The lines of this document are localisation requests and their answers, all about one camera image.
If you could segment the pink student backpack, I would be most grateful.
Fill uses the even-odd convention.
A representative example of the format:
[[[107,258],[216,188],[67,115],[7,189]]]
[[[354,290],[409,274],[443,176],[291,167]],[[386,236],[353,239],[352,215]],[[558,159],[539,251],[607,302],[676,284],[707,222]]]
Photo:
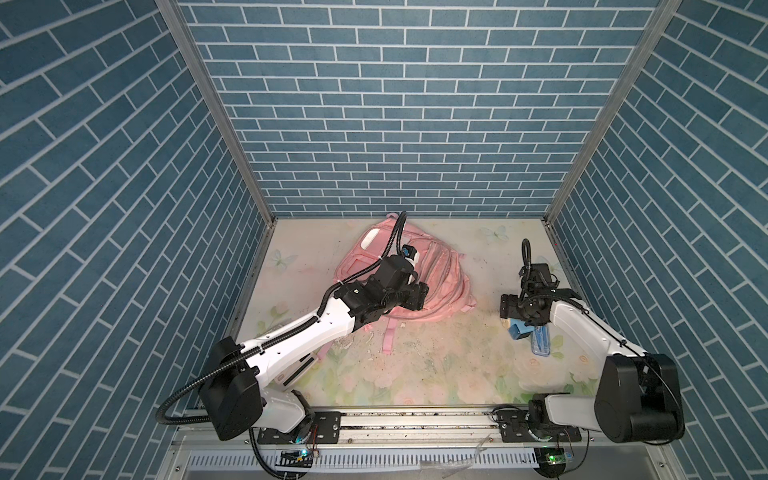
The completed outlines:
[[[385,329],[382,352],[392,352],[396,327],[406,321],[435,322],[445,320],[458,312],[468,312],[476,306],[471,294],[468,275],[462,270],[462,255],[442,240],[424,232],[418,227],[406,225],[398,239],[392,237],[396,216],[369,227],[358,239],[356,245],[345,255],[336,268],[334,279],[343,280],[373,264],[391,242],[392,248],[404,244],[414,246],[419,253],[415,271],[418,280],[429,286],[424,308],[409,311],[395,308],[385,315]]]

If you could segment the white pink calculator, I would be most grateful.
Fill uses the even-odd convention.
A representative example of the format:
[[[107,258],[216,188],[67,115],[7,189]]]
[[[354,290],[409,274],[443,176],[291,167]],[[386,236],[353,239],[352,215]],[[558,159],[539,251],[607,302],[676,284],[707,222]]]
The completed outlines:
[[[275,382],[283,389],[290,389],[318,360],[314,353],[307,354],[280,373]]]

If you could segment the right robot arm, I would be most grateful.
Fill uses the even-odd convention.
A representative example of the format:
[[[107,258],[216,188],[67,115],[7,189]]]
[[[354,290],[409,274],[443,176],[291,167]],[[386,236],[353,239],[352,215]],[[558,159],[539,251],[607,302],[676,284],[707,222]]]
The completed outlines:
[[[592,396],[536,394],[528,403],[532,430],[578,427],[599,431],[615,443],[663,445],[685,433],[684,409],[675,362],[621,336],[592,315],[580,296],[563,288],[545,263],[523,262],[519,294],[500,298],[500,316],[515,340],[527,339],[540,353],[555,326],[597,360],[600,376]]]

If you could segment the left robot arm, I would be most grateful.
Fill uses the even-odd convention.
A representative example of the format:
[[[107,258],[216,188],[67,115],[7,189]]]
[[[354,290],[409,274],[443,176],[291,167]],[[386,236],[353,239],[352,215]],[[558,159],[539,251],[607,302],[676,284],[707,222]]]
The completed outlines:
[[[272,429],[291,443],[313,429],[315,412],[296,390],[270,383],[320,347],[378,321],[397,307],[419,311],[429,287],[414,261],[390,255],[364,280],[330,287],[321,306],[261,337],[236,343],[227,337],[211,350],[205,369],[223,371],[198,389],[218,438],[231,440],[251,428]]]

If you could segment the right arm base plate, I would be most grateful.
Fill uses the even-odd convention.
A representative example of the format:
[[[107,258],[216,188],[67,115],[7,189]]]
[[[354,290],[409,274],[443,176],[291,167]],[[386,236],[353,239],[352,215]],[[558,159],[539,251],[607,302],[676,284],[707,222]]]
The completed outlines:
[[[503,443],[577,443],[582,440],[576,427],[535,420],[528,410],[502,406],[492,410]]]

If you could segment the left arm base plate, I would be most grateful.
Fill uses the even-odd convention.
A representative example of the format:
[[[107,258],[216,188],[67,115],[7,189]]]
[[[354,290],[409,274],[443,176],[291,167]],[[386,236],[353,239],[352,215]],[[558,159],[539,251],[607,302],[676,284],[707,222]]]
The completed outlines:
[[[337,444],[341,418],[340,411],[315,411],[287,433],[272,428],[261,428],[258,431],[257,443],[260,445]]]

